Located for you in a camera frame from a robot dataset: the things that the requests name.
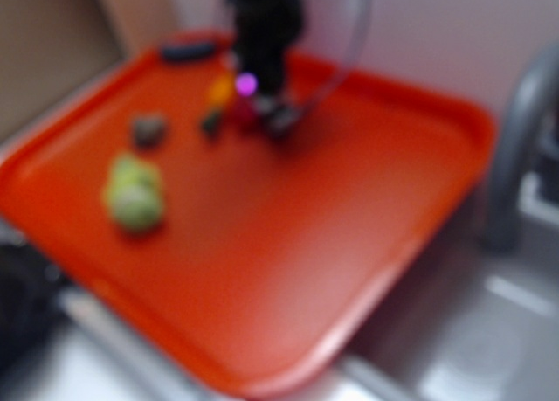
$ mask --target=red object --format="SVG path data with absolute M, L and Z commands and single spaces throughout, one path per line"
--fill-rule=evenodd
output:
M 259 115 L 245 97 L 236 97 L 232 105 L 227 108 L 225 119 L 244 131 L 254 130 L 259 126 Z
M 308 96 L 332 68 L 291 61 Z M 155 52 L 19 142 L 0 211 L 76 281 L 207 384 L 243 398 L 318 373 L 479 180 L 493 123 L 443 95 L 352 75 L 283 142 L 199 131 L 218 57 Z M 100 193 L 135 114 L 169 137 L 141 156 L 166 184 L 164 224 L 111 224 Z

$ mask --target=orange tray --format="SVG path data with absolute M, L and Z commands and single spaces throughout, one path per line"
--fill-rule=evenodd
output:
M 296 96 L 332 67 L 290 61 Z M 198 123 L 219 58 L 127 64 L 17 143 L 0 166 L 0 212 L 187 370 L 266 398 L 325 367 L 479 180 L 492 120 L 461 100 L 364 73 L 284 142 Z M 168 210 L 142 239 L 100 194 L 131 149 L 130 120 L 162 113 L 156 163 Z

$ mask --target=faucet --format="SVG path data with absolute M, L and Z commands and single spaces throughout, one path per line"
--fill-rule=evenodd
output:
M 521 180 L 538 150 L 545 116 L 559 107 L 559 41 L 546 47 L 529 64 L 508 104 L 487 186 L 487 211 L 482 243 L 491 252 L 512 252 L 518 243 L 520 213 L 517 208 Z M 559 155 L 559 121 L 547 144 Z M 542 181 L 549 178 L 549 170 Z

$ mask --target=purple light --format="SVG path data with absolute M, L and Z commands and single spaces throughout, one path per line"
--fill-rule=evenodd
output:
M 252 73 L 241 73 L 235 80 L 235 87 L 239 95 L 243 97 L 250 97 L 256 93 L 259 87 L 259 82 L 256 80 L 256 76 Z

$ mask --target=black object on counter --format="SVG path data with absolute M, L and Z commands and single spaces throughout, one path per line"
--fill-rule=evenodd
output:
M 0 246 L 0 378 L 46 341 L 61 318 L 55 296 L 65 282 L 32 246 Z

